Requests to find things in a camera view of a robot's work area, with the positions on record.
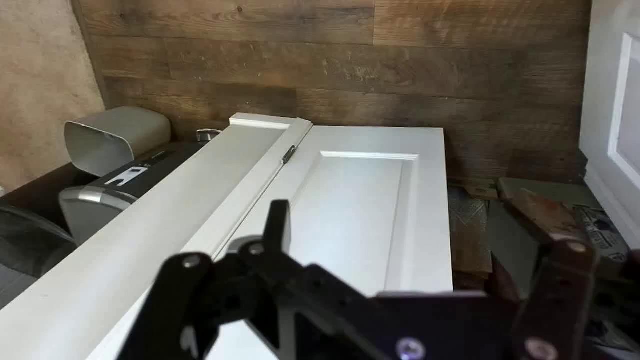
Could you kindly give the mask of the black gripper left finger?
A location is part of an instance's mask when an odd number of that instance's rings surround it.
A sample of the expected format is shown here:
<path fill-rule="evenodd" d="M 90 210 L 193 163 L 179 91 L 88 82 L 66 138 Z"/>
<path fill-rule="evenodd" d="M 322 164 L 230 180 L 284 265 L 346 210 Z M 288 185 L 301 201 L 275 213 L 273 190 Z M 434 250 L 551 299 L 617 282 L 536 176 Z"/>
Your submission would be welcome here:
<path fill-rule="evenodd" d="M 255 265 L 267 257 L 281 260 L 288 235 L 290 204 L 273 201 L 264 233 L 242 239 L 222 260 L 204 252 L 168 258 L 118 360 L 204 360 L 220 328 L 233 323 L 247 323 L 267 350 L 277 350 L 277 311 Z"/>

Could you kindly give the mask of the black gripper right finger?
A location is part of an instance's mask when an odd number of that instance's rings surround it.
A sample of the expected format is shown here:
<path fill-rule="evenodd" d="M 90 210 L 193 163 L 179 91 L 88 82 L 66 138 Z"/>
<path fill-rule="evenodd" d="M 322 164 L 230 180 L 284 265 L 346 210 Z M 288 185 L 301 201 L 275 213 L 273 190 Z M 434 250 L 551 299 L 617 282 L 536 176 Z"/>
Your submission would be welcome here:
<path fill-rule="evenodd" d="M 519 300 L 510 330 L 513 360 L 579 360 L 587 323 L 596 250 L 569 210 L 523 193 L 488 208 L 494 258 Z"/>

